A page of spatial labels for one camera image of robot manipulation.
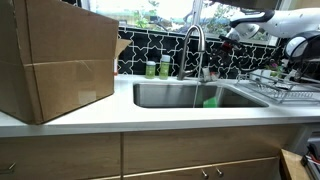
kitchen sink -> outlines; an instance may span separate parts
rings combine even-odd
[[[268,107],[266,103],[231,87],[199,85],[195,96],[196,87],[186,84],[134,84],[134,103],[144,108],[202,108],[204,101],[215,97],[218,108]]]

kitchen counter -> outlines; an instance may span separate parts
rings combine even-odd
[[[147,80],[143,76],[119,75],[115,77],[115,93],[112,96],[44,125],[27,125],[0,112],[0,137],[320,123],[319,106],[284,106],[268,103],[269,107],[265,108],[141,108],[133,103],[133,84],[140,82],[197,83],[195,79],[177,81],[176,78],[169,78],[162,81],[157,78]],[[241,90],[241,87],[234,85],[235,82],[219,80],[209,84],[224,83]]]

tile backsplash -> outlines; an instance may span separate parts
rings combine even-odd
[[[120,27],[118,36],[122,39],[132,40],[132,43],[119,55],[118,70],[120,74],[144,75],[146,62],[155,61],[157,64],[156,75],[158,75],[161,55],[166,54],[171,56],[169,76],[177,76],[182,57],[184,34]],[[222,42],[219,39],[213,38],[207,38],[206,40],[207,50],[203,56],[202,67],[209,66],[211,71],[219,72],[222,78],[236,78],[238,69],[233,67],[232,63],[242,57],[233,53],[229,55],[227,59],[212,58],[210,60],[212,50],[220,47]],[[259,63],[275,51],[275,48],[271,46],[257,44],[245,45],[249,49],[249,56],[246,58],[249,58],[250,63],[247,64],[247,67]],[[192,37],[189,40],[187,48],[187,70],[196,68],[200,61],[197,48],[197,37]]]

chrome faucet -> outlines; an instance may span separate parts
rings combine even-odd
[[[196,70],[196,68],[195,68],[193,70],[185,71],[187,45],[188,45],[188,41],[189,41],[189,38],[190,38],[192,32],[195,30],[197,30],[199,32],[198,52],[200,53],[200,63],[198,66],[201,66],[203,53],[206,51],[206,38],[204,36],[202,28],[199,25],[191,26],[188,29],[188,32],[187,32],[186,37],[184,39],[182,58],[181,58],[180,69],[179,69],[179,74],[178,74],[178,78],[177,78],[180,81],[182,81],[186,76],[191,75]]]

dish drying rack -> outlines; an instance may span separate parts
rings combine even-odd
[[[237,79],[237,85],[266,96],[279,104],[320,103],[320,81],[314,79],[302,77],[301,79],[306,83],[297,83],[279,77],[265,77],[253,73],[241,74]]]

